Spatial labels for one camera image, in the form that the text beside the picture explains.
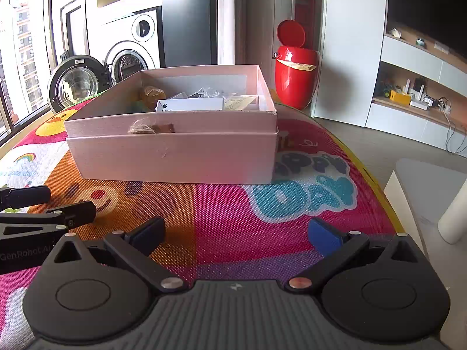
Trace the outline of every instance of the pink box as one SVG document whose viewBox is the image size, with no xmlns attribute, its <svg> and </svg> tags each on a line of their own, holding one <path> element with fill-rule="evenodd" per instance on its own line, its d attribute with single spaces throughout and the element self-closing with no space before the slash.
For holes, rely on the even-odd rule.
<svg viewBox="0 0 467 350">
<path fill-rule="evenodd" d="M 139 91 L 167 97 L 212 87 L 258 95 L 259 110 L 125 114 Z M 142 120 L 175 133 L 128 134 Z M 65 121 L 67 143 L 85 179 L 208 184 L 269 184 L 277 143 L 276 109 L 258 66 L 188 66 L 140 71 Z"/>
</svg>

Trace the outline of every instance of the red trash can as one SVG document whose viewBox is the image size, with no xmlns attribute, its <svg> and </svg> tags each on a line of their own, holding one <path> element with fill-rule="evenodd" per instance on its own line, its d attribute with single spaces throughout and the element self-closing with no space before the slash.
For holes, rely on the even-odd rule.
<svg viewBox="0 0 467 350">
<path fill-rule="evenodd" d="M 282 21 L 277 27 L 277 37 L 283 44 L 274 54 L 277 95 L 284 104 L 303 109 L 313 97 L 321 56 L 318 51 L 302 48 L 305 30 L 296 21 Z"/>
</svg>

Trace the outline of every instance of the trash can lid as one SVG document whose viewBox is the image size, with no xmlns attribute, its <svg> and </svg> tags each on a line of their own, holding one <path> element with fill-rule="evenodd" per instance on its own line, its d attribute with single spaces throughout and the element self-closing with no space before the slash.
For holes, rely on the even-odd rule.
<svg viewBox="0 0 467 350">
<path fill-rule="evenodd" d="M 277 26 L 277 37 L 284 46 L 300 48 L 305 44 L 305 30 L 294 20 L 282 21 Z"/>
</svg>

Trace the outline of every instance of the washing machine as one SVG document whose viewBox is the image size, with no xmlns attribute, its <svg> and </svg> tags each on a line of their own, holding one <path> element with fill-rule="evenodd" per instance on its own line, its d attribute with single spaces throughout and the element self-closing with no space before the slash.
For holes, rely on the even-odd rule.
<svg viewBox="0 0 467 350">
<path fill-rule="evenodd" d="M 64 59 L 52 72 L 47 99 L 55 113 L 138 71 L 164 66 L 161 7 L 101 25 L 91 54 Z"/>
</svg>

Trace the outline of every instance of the red nose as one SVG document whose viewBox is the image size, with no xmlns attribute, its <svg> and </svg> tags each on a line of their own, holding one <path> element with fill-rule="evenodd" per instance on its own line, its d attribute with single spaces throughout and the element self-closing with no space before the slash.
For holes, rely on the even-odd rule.
<svg viewBox="0 0 467 350">
<path fill-rule="evenodd" d="M 105 191 L 103 191 L 102 189 L 98 189 L 97 191 L 94 191 L 93 193 L 91 193 L 90 197 L 92 199 L 101 199 L 102 197 L 104 197 L 105 194 L 106 194 Z"/>
</svg>

